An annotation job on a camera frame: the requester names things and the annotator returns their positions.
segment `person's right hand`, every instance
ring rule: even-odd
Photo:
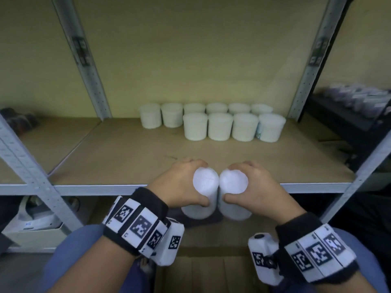
[[[248,186],[243,193],[225,194],[225,202],[235,203],[255,214],[270,217],[278,224],[284,224],[305,213],[305,210],[257,162],[234,163],[228,169],[238,169],[244,173],[248,178]]]

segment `metal shelf frame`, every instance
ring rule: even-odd
[[[300,119],[304,105],[312,92],[340,24],[352,0],[329,0],[319,31],[316,35],[311,55],[298,86],[288,117]],[[72,0],[52,0],[59,17],[67,42],[80,71],[96,114],[102,120],[110,118],[110,108],[105,97],[87,38],[82,28]],[[289,193],[339,193],[341,194],[322,216],[323,222],[329,221],[343,204],[356,192],[376,167],[391,153],[391,132],[376,147],[362,164],[352,183],[287,183],[282,186]],[[5,119],[0,116],[0,157],[21,177],[25,184],[0,185],[0,195],[37,195],[71,230],[82,226],[61,196],[108,196],[129,195],[140,185],[56,185],[48,180],[48,174],[35,161]],[[15,247],[12,251],[24,251]]]

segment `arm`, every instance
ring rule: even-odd
[[[185,158],[157,177],[147,188],[169,207],[208,206],[207,197],[193,187],[194,172],[203,160]],[[102,236],[48,291],[49,293],[114,293],[124,283],[134,256]]]
[[[303,215],[306,211],[277,183],[270,173],[253,161],[232,164],[229,169],[238,169],[248,178],[245,192],[225,194],[224,201],[238,204],[251,212],[274,219],[279,225]],[[357,271],[348,281],[339,285],[320,284],[319,292],[375,292],[368,281]]]

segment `forearm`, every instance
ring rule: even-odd
[[[343,284],[321,284],[315,287],[319,293],[376,293],[376,290],[359,271],[357,271],[350,280]]]
[[[124,283],[134,256],[102,236],[48,293],[114,293]]]

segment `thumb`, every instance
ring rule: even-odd
[[[200,193],[197,193],[197,195],[198,195],[198,204],[203,207],[208,207],[209,206],[209,198],[207,198],[206,196],[204,196]]]
[[[234,203],[235,205],[240,205],[241,195],[240,194],[226,193],[223,196],[223,200],[226,203]]]

